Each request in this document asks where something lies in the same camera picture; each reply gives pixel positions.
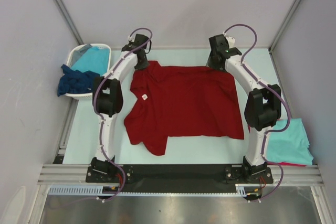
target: folded cloth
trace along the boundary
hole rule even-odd
[[[77,62],[77,60],[80,59],[80,57],[82,57],[83,54],[86,53],[87,50],[89,50],[92,46],[90,44],[86,44],[85,46],[79,48],[78,50],[75,50],[72,53],[72,65],[75,64]]]
[[[277,121],[274,130],[285,127],[287,120]],[[283,132],[272,132],[267,147],[267,159],[271,162],[312,165],[309,141],[302,119],[291,119],[289,127]]]
[[[131,144],[164,155],[168,136],[229,136],[244,139],[234,78],[209,67],[149,67],[136,70],[137,97],[124,124]]]
[[[102,76],[108,70],[109,56],[108,48],[91,47],[72,65],[71,69],[82,73],[92,71]]]
[[[64,75],[60,78],[57,90],[57,96],[65,93],[84,94],[92,92],[93,81],[99,74],[92,71],[84,73],[71,70],[67,65],[62,65]]]

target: light blue table surface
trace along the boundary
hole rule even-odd
[[[111,64],[116,62],[119,51],[112,52]],[[162,66],[204,66],[209,49],[152,50],[149,60],[157,60]],[[253,70],[265,81],[279,83],[267,49],[254,49],[245,58]],[[131,145],[124,118],[130,113],[136,97],[130,91],[133,72],[122,83],[124,105],[118,115],[114,139],[116,162],[119,164],[225,164],[241,163],[248,146],[248,130],[244,119],[247,95],[236,82],[240,112],[243,118],[244,140],[229,137],[169,137],[163,156],[151,154],[141,143]],[[282,119],[287,118],[282,107]],[[98,117],[93,112],[92,101],[79,101],[72,124],[64,164],[88,164],[96,153],[98,144]]]

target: folded turquoise cloth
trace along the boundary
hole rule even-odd
[[[92,71],[102,76],[108,70],[109,55],[108,48],[91,47],[72,65],[71,69],[82,73]]]
[[[277,121],[274,130],[285,127],[287,120]],[[302,119],[291,119],[289,127],[283,132],[272,132],[269,138],[266,157],[271,162],[312,165],[309,141]]]

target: red cloth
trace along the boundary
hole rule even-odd
[[[133,75],[137,97],[124,124],[131,144],[164,155],[168,136],[244,139],[234,78],[208,67],[149,67]]]

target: gray cloth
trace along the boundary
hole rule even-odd
[[[74,51],[74,53],[72,54],[72,65],[75,64],[76,61],[79,60],[79,58],[82,57],[82,55],[85,54],[86,51],[89,50],[91,47],[91,44],[86,44],[79,50]]]

